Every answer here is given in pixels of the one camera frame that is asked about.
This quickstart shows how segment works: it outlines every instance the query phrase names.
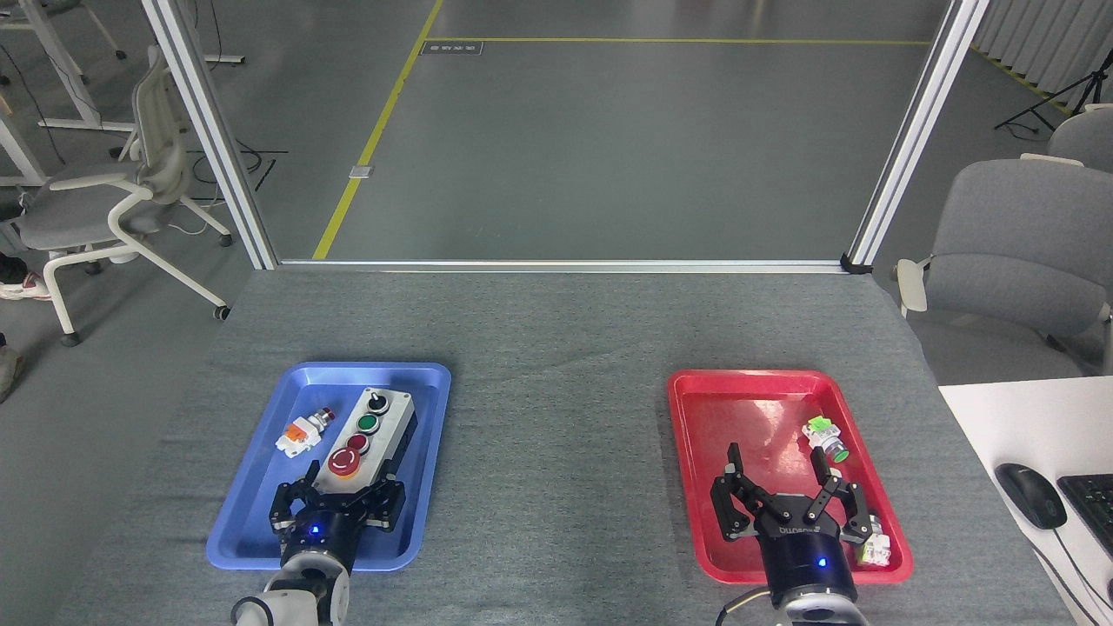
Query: gray table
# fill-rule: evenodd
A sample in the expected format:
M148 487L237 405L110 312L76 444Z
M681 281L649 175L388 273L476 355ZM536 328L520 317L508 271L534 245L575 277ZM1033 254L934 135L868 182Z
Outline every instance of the gray table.
M453 387L417 558L356 574L349 623L711 624L745 590L692 554L664 382L817 369L846 394L916 561L877 625L1070 624L892 300L841 275L252 276L60 624L225 624L267 573L204 545L279 375L436 361ZM738 624L771 617L765 600Z

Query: black selector switch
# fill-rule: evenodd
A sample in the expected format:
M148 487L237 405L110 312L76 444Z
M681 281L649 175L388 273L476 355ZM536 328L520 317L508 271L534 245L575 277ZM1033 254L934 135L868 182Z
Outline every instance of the black selector switch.
M385 395L372 392L371 398L367 400L367 412L382 415L390 408L391 401L387 400Z

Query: industrial push button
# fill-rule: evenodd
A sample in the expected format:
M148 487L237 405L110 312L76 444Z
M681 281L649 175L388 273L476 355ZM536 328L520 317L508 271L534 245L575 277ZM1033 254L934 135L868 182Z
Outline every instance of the industrial push button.
M341 478L347 478L359 469L359 451L341 448L328 457L328 470Z
M378 430L380 422L381 420L378 419L377 415L372 415L371 413L367 413L366 415L359 418L359 421L356 422L355 428L358 429L358 431L364 434L374 434L375 431Z
M347 447L359 452L361 456L366 454L371 450L371 438L357 432L348 438Z

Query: computer mouse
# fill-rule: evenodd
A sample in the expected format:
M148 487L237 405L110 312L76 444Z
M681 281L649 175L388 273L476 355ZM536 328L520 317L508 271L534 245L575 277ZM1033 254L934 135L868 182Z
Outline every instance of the computer mouse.
M1066 524L1063 499L1040 472L1020 463L1002 463L993 473L1013 505L1033 526L1051 530Z

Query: red button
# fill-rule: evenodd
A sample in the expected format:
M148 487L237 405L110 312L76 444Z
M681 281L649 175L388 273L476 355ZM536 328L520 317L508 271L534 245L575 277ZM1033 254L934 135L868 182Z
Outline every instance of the red button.
M366 454L367 450L371 450L371 438L357 432L348 438L347 447L355 449L361 454Z
M328 457L328 469L339 477L352 476L359 469L359 451L355 448L341 448Z

